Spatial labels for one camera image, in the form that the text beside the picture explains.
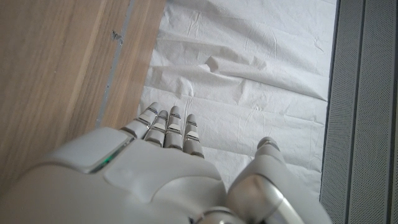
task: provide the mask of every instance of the white sheet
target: white sheet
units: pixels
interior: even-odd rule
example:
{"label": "white sheet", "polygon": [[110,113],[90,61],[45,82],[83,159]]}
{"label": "white sheet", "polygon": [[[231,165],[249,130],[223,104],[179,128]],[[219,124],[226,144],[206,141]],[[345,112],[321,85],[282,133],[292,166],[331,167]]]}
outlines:
{"label": "white sheet", "polygon": [[168,1],[138,113],[153,101],[197,117],[228,188],[273,137],[316,196],[335,1]]}

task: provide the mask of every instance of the wrinkled fabric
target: wrinkled fabric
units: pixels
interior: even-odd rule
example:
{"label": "wrinkled fabric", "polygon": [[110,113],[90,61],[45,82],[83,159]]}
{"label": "wrinkled fabric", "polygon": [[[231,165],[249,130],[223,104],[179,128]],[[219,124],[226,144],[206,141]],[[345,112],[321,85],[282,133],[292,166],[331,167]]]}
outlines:
{"label": "wrinkled fabric", "polygon": [[319,196],[335,10],[333,0],[168,1],[138,113],[157,101],[195,114],[226,188],[270,136]]}

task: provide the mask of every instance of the wood grain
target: wood grain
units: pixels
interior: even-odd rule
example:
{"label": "wood grain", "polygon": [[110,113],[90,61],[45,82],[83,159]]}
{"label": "wood grain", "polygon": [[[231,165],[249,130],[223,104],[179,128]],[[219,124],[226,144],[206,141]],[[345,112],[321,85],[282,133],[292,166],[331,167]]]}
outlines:
{"label": "wood grain", "polygon": [[164,6],[159,0],[134,2],[102,126],[121,128],[136,117]]}
{"label": "wood grain", "polygon": [[[163,11],[159,7],[164,5],[164,0],[149,2],[134,3],[126,37],[139,36],[141,42],[124,38],[121,63],[115,73],[118,81],[111,87],[111,93],[118,92],[116,96],[122,98],[111,95],[117,102],[125,102],[125,95],[132,94],[118,88],[123,79],[134,82],[139,90],[129,97],[141,97],[146,64],[154,46],[154,41],[148,40],[156,38]],[[35,160],[94,128],[118,45],[112,41],[111,33],[121,31],[129,3],[130,0],[0,2],[0,195]],[[146,10],[137,11],[135,7]],[[160,11],[156,20],[146,14],[154,12],[152,7],[157,9],[155,12]],[[145,26],[154,31],[147,32]],[[137,64],[136,59],[131,60],[141,57],[138,54],[142,52],[146,54],[141,60],[148,58],[147,62]],[[139,78],[131,77],[133,70],[139,71]],[[111,110],[107,116],[124,118],[119,110]]]}

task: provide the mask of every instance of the robotic finger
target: robotic finger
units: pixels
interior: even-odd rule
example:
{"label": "robotic finger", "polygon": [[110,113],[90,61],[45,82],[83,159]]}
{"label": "robotic finger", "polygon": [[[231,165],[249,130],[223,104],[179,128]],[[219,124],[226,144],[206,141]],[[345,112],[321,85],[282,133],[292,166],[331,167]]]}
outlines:
{"label": "robotic finger", "polygon": [[173,106],[170,110],[163,147],[182,151],[181,116],[178,106]]}
{"label": "robotic finger", "polygon": [[160,104],[154,102],[148,106],[148,108],[142,112],[138,118],[134,119],[121,129],[132,134],[134,139],[142,139],[152,123],[155,121],[159,110]]}
{"label": "robotic finger", "polygon": [[144,138],[145,141],[156,146],[163,147],[164,137],[166,134],[167,117],[167,111],[162,110],[155,119],[153,125],[149,128],[149,131]]}
{"label": "robotic finger", "polygon": [[193,114],[187,117],[182,151],[193,156],[205,158],[199,141],[197,122]]}

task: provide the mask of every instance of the speaker grille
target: speaker grille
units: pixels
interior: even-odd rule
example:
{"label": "speaker grille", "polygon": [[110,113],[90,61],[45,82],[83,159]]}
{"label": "speaker grille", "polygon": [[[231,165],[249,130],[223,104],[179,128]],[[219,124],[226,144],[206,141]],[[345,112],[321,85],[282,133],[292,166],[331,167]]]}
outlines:
{"label": "speaker grille", "polygon": [[367,0],[349,223],[385,223],[394,106],[394,1]]}
{"label": "speaker grille", "polygon": [[334,223],[346,218],[362,16],[362,1],[340,2],[320,194]]}

